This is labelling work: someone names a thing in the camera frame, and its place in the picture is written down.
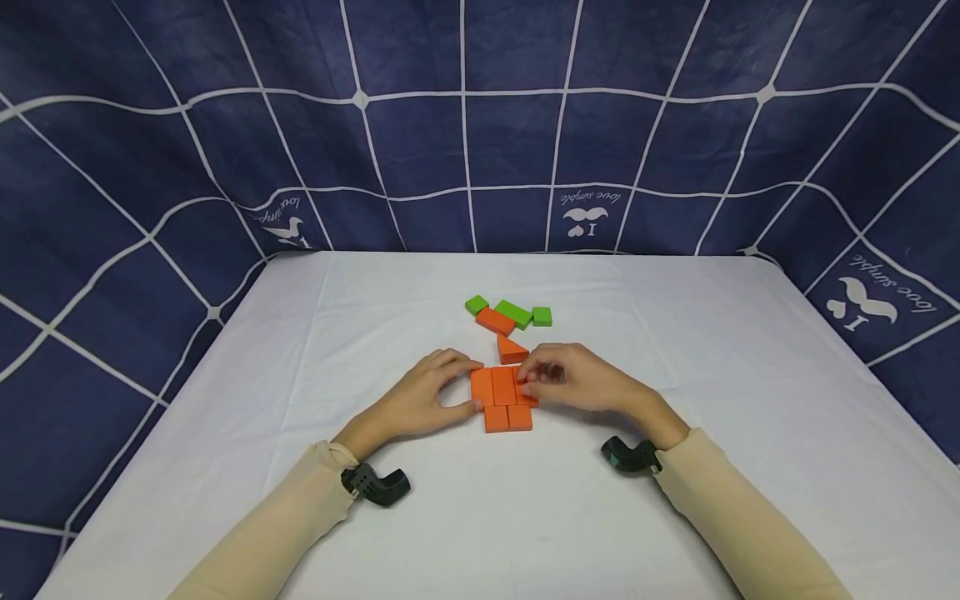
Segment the hand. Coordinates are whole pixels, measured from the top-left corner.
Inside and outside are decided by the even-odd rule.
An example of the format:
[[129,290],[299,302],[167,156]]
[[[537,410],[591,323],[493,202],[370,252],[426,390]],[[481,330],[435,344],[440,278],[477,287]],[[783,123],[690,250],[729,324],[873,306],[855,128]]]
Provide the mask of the hand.
[[461,374],[483,368],[462,352],[434,350],[421,358],[396,385],[370,408],[354,417],[334,442],[344,445],[363,462],[397,436],[430,433],[469,419],[483,405],[468,400],[444,407],[440,389]]
[[589,411],[623,413],[661,450],[679,444],[690,432],[656,390],[581,344],[540,344],[520,365],[517,379],[527,382],[523,393],[528,396]]

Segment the green block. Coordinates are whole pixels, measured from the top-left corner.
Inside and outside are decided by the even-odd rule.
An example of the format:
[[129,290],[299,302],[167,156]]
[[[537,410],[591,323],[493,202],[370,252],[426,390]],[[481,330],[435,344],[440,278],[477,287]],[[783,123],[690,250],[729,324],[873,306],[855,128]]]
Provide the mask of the green block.
[[471,315],[476,317],[481,310],[490,306],[490,303],[484,300],[483,296],[477,294],[470,300],[467,300],[467,302],[464,303],[464,306],[468,311],[470,311]]
[[553,315],[549,306],[534,306],[534,327],[549,327],[553,324]]
[[521,331],[526,329],[527,325],[529,325],[534,318],[534,316],[528,311],[523,310],[516,304],[511,304],[506,300],[501,300],[498,302],[494,310],[505,317],[513,319],[516,323],[516,328],[520,329]]

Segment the black wrist sensor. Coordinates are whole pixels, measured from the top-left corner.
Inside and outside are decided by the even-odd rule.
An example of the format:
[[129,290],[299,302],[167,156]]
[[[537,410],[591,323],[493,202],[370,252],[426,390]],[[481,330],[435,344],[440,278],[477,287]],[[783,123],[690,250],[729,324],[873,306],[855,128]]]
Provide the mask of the black wrist sensor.
[[637,473],[645,468],[659,473],[663,470],[657,460],[657,449],[650,440],[630,448],[619,436],[613,436],[600,448],[600,453],[620,473]]
[[340,473],[340,483],[347,492],[357,492],[379,506],[393,506],[410,491],[410,480],[401,469],[380,479],[367,463],[360,463],[357,468],[345,468]]

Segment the orange block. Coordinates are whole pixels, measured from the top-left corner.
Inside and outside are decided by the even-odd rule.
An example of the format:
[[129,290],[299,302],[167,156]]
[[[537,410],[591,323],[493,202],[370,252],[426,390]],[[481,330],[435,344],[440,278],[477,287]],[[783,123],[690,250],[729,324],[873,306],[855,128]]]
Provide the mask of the orange block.
[[514,365],[514,382],[516,383],[516,403],[517,404],[529,404],[531,408],[537,408],[540,406],[540,401],[534,398],[533,396],[526,396],[523,393],[523,384],[525,381],[516,381],[517,375],[520,373],[520,365]]
[[534,428],[534,418],[526,404],[514,404],[507,407],[507,420],[511,431],[530,431]]
[[487,433],[510,431],[510,417],[506,406],[488,406],[483,409],[483,420]]
[[500,335],[510,335],[516,327],[516,322],[510,317],[501,315],[492,308],[484,308],[477,313],[477,324],[482,325]]
[[493,367],[490,372],[493,380],[493,404],[496,406],[516,404],[514,370],[510,367]]
[[477,369],[470,373],[470,398],[483,402],[484,408],[493,406],[493,379],[490,369]]
[[530,356],[530,350],[502,335],[496,336],[496,349],[500,352],[501,365],[522,363]]

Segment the navy blue backdrop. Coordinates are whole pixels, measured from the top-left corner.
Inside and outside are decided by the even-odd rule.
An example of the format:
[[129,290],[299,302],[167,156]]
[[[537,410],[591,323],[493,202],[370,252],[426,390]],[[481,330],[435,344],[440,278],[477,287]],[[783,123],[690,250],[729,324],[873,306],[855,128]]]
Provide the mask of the navy blue backdrop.
[[953,0],[0,5],[0,594],[284,250],[747,254],[960,461]]

